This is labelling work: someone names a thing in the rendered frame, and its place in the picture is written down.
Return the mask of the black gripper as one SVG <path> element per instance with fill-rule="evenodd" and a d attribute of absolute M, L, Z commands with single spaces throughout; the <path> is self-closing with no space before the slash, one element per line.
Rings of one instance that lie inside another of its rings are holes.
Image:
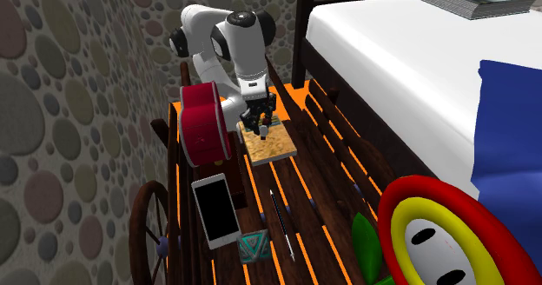
<path fill-rule="evenodd" d="M 240 119 L 246 129 L 251 129 L 256 135 L 259 135 L 261 113 L 264 113 L 263 124 L 265 126 L 270 126 L 273 122 L 273 114 L 276 110 L 276 95 L 246 101 L 246 105 L 247 110 L 240 114 Z"/>

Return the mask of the yellow speckled book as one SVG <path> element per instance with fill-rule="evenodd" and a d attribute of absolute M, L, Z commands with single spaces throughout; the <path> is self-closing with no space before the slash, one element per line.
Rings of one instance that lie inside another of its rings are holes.
<path fill-rule="evenodd" d="M 246 147 L 252 166 L 275 162 L 297 154 L 294 142 L 276 114 L 273 114 L 272 122 L 268 127 L 261 127 L 267 131 L 265 140 L 251 129 L 245 128 L 242 122 L 238 122 L 236 128 L 240 142 Z"/>

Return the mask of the red rounded case white rims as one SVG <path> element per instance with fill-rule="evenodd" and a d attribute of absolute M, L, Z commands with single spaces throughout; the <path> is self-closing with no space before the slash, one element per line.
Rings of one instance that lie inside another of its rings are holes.
<path fill-rule="evenodd" d="M 229 160 L 228 131 L 215 82 L 181 87 L 180 102 L 179 137 L 188 164 L 195 168 Z"/>

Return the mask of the dark wooden cart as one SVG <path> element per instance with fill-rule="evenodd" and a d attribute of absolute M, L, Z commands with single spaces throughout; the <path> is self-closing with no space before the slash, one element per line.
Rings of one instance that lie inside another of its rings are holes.
<path fill-rule="evenodd" d="M 241 264 L 235 243 L 211 250 L 190 185 L 177 136 L 179 108 L 151 125 L 168 150 L 166 182 L 142 185 L 129 225 L 134 285 L 365 285 L 352 247 L 357 214 L 376 223 L 380 196 L 395 178 L 385 157 L 358 132 L 335 104 L 337 88 L 316 82 L 296 90 L 272 75 L 284 126 L 297 154 L 252 166 L 245 145 L 236 144 L 247 207 L 236 214 L 242 232 L 267 229 L 272 258 Z M 274 196 L 287 228 L 289 256 L 274 211 Z"/>

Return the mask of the white phone black screen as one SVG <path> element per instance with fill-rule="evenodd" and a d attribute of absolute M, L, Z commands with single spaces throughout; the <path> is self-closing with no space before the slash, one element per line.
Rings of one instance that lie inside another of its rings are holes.
<path fill-rule="evenodd" d="M 191 183 L 208 247 L 218 249 L 235 242 L 241 228 L 223 173 Z"/>

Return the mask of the dark pen silver tip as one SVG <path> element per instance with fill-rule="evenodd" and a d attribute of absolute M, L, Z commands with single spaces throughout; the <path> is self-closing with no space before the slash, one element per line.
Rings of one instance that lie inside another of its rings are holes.
<path fill-rule="evenodd" d="M 287 232 L 287 228 L 285 226 L 285 223 L 284 223 L 284 220 L 281 216 L 281 211 L 280 211 L 280 208 L 278 206 L 278 203 L 276 201 L 276 198 L 274 196 L 274 191 L 272 189 L 269 190 L 269 194 L 271 196 L 271 199 L 272 199 L 272 202 L 273 202 L 273 205 L 274 205 L 274 211 L 277 215 L 277 218 L 279 220 L 279 223 L 280 223 L 280 226 L 281 226 L 281 232 L 284 236 L 284 239 L 285 239 L 285 242 L 286 242 L 286 245 L 287 245 L 287 248 L 288 248 L 288 253 L 289 253 L 289 256 L 292 258 L 292 260 L 295 262 L 295 255 L 294 255 L 294 251 L 293 251 L 293 248 L 292 248 L 292 245 L 291 245 L 291 242 L 289 240 L 289 236 L 288 236 L 288 232 Z"/>

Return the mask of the teal patterned cube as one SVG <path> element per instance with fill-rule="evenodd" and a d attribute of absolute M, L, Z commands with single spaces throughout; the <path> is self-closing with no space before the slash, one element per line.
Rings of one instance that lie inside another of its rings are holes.
<path fill-rule="evenodd" d="M 272 258 L 267 229 L 242 234 L 237 238 L 241 264 L 266 261 Z"/>

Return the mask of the dark wood bed white mattress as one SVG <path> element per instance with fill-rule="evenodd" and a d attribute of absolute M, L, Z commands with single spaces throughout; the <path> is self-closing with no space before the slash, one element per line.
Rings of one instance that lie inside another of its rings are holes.
<path fill-rule="evenodd" d="M 337 88 L 339 107 L 397 176 L 477 197 L 483 59 L 542 69 L 542 12 L 468 20 L 420 0 L 297 0 L 292 84 Z"/>

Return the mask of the red yellow flower face toy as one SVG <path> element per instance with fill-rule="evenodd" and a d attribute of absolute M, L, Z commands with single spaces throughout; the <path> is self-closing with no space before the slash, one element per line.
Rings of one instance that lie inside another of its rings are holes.
<path fill-rule="evenodd" d="M 428 176 L 391 182 L 378 224 L 357 214 L 352 239 L 366 285 L 542 285 L 531 257 L 497 217 Z"/>

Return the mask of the blue blanket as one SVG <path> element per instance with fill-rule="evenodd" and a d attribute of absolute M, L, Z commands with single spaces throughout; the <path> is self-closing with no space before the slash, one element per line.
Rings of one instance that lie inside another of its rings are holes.
<path fill-rule="evenodd" d="M 482 60 L 472 183 L 542 273 L 542 70 Z"/>

